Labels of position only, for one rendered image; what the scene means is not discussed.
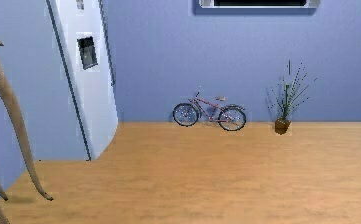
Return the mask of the green potted house plant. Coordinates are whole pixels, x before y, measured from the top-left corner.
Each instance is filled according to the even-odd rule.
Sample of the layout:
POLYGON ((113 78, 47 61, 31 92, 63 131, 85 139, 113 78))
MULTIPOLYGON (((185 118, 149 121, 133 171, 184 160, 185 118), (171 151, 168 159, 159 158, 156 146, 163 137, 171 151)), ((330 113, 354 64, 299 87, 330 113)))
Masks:
POLYGON ((292 74, 292 62, 286 64, 287 74, 280 77, 276 87, 266 89, 267 109, 274 120, 274 131, 278 135, 287 133, 292 121, 292 115, 298 107, 305 103, 309 84, 304 84, 308 73, 306 67, 300 63, 295 74, 292 74))

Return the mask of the white fridge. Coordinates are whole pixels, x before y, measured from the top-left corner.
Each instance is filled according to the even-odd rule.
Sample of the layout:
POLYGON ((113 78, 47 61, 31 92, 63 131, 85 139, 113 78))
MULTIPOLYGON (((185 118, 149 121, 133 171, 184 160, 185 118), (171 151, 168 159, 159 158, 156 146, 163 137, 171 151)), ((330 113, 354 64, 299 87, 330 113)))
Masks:
POLYGON ((97 159, 118 125, 99 0, 0 0, 0 41, 34 160, 97 159))

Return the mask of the red bicycle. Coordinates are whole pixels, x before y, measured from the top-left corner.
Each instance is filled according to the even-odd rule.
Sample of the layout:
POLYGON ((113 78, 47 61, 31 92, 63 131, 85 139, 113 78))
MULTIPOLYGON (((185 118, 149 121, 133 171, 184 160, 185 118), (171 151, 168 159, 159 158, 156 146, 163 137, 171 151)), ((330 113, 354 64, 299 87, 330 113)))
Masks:
POLYGON ((193 98, 174 107, 172 117, 178 125, 190 127, 196 124, 202 116, 205 116, 209 122, 218 123, 225 131, 239 131, 245 126, 247 117, 242 106, 237 104, 221 106, 218 103, 201 99, 200 92, 201 89, 198 89, 193 98))

